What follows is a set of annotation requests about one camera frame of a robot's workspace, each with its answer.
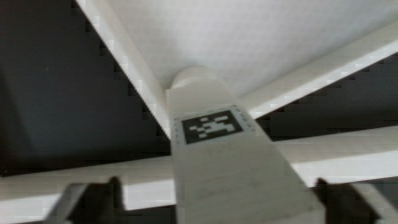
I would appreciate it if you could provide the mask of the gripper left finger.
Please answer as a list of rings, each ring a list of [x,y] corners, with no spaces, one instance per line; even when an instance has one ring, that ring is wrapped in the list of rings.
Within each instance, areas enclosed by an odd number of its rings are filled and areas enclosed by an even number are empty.
[[[117,177],[104,183],[67,185],[42,224],[120,224],[122,188]]]

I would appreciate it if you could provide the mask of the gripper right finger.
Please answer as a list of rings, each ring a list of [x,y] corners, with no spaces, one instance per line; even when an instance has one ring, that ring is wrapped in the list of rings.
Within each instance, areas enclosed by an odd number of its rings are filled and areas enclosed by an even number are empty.
[[[398,177],[351,183],[316,180],[326,224],[398,224]]]

